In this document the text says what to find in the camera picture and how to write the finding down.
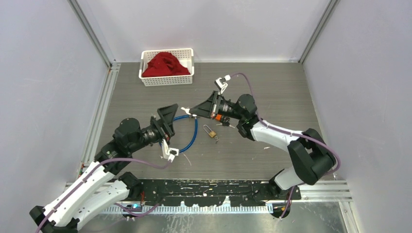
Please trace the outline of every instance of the blue cable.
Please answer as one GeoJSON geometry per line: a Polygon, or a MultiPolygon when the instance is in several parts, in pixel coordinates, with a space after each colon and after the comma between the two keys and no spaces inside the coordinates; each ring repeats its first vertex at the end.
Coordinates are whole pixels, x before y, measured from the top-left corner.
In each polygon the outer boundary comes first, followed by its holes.
{"type": "MultiPolygon", "coordinates": [[[[173,121],[180,120],[180,119],[185,119],[185,118],[189,118],[189,115],[177,116],[173,119],[173,121]]],[[[193,134],[192,140],[189,142],[189,144],[185,148],[179,150],[179,152],[185,152],[193,145],[194,140],[196,139],[196,135],[197,135],[197,127],[198,127],[197,118],[195,118],[194,119],[194,134],[193,134]]]]}

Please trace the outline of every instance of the aluminum frame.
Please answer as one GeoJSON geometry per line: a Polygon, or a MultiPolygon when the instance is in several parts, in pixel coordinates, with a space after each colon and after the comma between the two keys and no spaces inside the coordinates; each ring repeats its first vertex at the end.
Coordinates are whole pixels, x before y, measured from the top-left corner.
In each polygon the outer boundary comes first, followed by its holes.
{"type": "Polygon", "coordinates": [[[106,63],[107,67],[111,67],[111,62],[110,59],[108,58],[106,52],[104,51],[102,45],[100,44],[96,34],[94,33],[89,21],[86,18],[86,15],[84,14],[82,8],[80,7],[80,4],[77,0],[67,0],[67,2],[70,4],[72,7],[74,13],[76,14],[77,18],[79,19],[81,25],[85,29],[87,35],[90,38],[90,41],[93,43],[94,47],[97,49],[99,52],[100,56],[102,57],[104,63],[106,63]]]}
{"type": "Polygon", "coordinates": [[[359,233],[360,231],[353,215],[352,203],[339,202],[339,206],[347,231],[349,233],[359,233]]]}
{"type": "Polygon", "coordinates": [[[335,7],[338,5],[339,2],[340,2],[340,0],[330,0],[329,1],[328,5],[326,6],[325,11],[322,14],[322,17],[321,17],[318,25],[316,26],[315,31],[313,31],[313,34],[310,37],[309,42],[306,45],[305,50],[303,51],[303,54],[299,59],[299,63],[303,64],[305,62],[306,58],[309,55],[310,50],[313,48],[313,45],[315,44],[316,40],[318,39],[319,34],[322,32],[323,28],[327,24],[330,16],[332,15],[335,7]]]}
{"type": "Polygon", "coordinates": [[[116,86],[116,80],[119,75],[120,63],[114,63],[106,75],[103,89],[99,97],[98,107],[94,115],[92,126],[87,136],[87,143],[83,152],[82,162],[80,169],[83,166],[89,166],[93,162],[93,158],[96,154],[97,145],[99,142],[100,134],[102,132],[104,119],[106,117],[107,109],[110,104],[110,100],[113,95],[113,91],[116,86]]]}

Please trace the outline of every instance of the red cloth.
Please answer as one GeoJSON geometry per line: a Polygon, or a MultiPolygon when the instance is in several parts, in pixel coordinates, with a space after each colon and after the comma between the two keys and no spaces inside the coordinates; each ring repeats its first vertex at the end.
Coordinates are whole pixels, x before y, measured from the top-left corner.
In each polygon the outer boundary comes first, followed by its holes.
{"type": "Polygon", "coordinates": [[[142,77],[190,75],[189,70],[169,52],[158,53],[147,65],[142,77]]]}

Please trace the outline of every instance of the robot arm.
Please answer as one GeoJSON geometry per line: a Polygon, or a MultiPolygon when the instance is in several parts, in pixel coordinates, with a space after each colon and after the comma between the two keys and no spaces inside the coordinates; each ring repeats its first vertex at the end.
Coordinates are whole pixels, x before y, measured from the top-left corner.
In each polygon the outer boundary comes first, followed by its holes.
{"type": "Polygon", "coordinates": [[[188,114],[215,119],[230,117],[239,120],[236,128],[242,137],[252,141],[265,142],[289,153],[293,167],[284,169],[269,180],[274,195],[288,190],[292,186],[307,183],[315,184],[335,164],[332,153],[296,135],[305,135],[323,142],[314,129],[305,132],[285,129],[265,120],[259,120],[253,96],[241,95],[236,102],[225,100],[222,93],[227,88],[230,76],[215,81],[219,91],[213,91],[210,97],[201,104],[184,109],[188,114]]]}
{"type": "Polygon", "coordinates": [[[177,104],[174,104],[158,109],[160,119],[152,116],[150,125],[143,129],[137,119],[124,119],[116,128],[113,140],[102,147],[87,170],[69,189],[48,205],[36,206],[30,211],[37,225],[43,221],[42,232],[76,233],[109,205],[139,196],[141,182],[130,172],[124,173],[103,192],[92,195],[130,163],[133,152],[145,146],[162,141],[163,156],[169,163],[173,161],[179,150],[169,148],[168,143],[174,136],[172,122],[177,108],[177,104]]]}

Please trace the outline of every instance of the plastic basket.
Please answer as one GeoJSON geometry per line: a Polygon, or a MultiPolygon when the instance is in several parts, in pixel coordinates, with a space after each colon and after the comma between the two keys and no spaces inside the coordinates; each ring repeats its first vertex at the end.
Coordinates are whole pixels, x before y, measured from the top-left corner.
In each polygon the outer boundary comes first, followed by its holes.
{"type": "Polygon", "coordinates": [[[194,74],[193,49],[175,49],[175,50],[147,50],[142,52],[139,78],[145,86],[165,86],[192,84],[194,74]],[[186,67],[190,75],[162,76],[162,77],[142,77],[143,71],[147,68],[147,63],[151,61],[159,52],[170,52],[175,56],[182,66],[186,67]]]}

